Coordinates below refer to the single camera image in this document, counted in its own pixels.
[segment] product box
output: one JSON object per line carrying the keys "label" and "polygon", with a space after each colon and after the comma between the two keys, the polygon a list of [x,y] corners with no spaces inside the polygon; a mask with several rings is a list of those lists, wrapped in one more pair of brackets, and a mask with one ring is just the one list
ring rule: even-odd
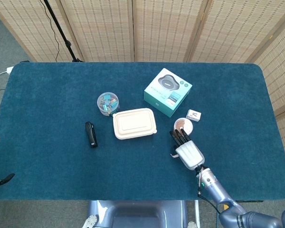
{"label": "product box", "polygon": [[143,99],[171,117],[191,87],[190,83],[164,68],[144,90]]}

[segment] food container lid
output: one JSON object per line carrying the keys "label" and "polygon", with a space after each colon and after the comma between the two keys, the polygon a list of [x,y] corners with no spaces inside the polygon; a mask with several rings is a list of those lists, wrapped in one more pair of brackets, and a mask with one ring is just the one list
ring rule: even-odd
{"label": "food container lid", "polygon": [[149,108],[113,114],[113,126],[118,139],[131,139],[157,132],[154,114]]}

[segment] gray floor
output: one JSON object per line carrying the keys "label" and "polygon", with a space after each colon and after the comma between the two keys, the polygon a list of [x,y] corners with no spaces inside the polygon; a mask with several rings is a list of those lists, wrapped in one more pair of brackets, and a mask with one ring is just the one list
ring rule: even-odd
{"label": "gray floor", "polygon": [[[0,72],[20,61],[29,60],[21,46],[0,21]],[[8,75],[0,76],[0,89],[4,89]],[[0,91],[0,103],[4,91]],[[0,228],[79,228],[87,214],[87,201],[20,200],[0,201]],[[189,220],[194,220],[193,202],[188,201]],[[247,211],[258,211],[281,217],[285,200],[263,203],[245,203]],[[200,202],[202,228],[216,227],[215,210],[206,202]]]}

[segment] teal felt surface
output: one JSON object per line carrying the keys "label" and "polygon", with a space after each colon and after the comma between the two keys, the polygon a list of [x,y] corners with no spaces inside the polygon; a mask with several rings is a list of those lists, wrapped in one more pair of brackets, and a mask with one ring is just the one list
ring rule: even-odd
{"label": "teal felt surface", "polygon": [[[164,67],[193,84],[171,118],[143,100]],[[120,111],[152,109],[157,133],[118,140],[113,119],[97,107],[103,92],[118,96]],[[188,109],[202,113],[190,137],[234,199],[285,198],[285,152],[258,66],[22,63],[0,107],[0,178],[16,174],[0,186],[0,200],[196,199],[195,172],[169,155],[169,131]],[[95,126],[96,149],[87,121]]]}

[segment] robotic arm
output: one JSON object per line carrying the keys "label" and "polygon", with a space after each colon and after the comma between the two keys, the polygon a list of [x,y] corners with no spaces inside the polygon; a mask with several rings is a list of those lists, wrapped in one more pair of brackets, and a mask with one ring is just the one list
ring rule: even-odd
{"label": "robotic arm", "polygon": [[195,170],[198,178],[198,196],[201,187],[209,192],[217,205],[226,204],[229,208],[219,214],[219,220],[224,228],[285,228],[285,211],[282,214],[283,222],[275,217],[257,213],[246,212],[245,209],[233,200],[210,168],[204,166],[205,158],[186,132],[181,129],[170,132],[177,143],[176,153],[189,170]]}

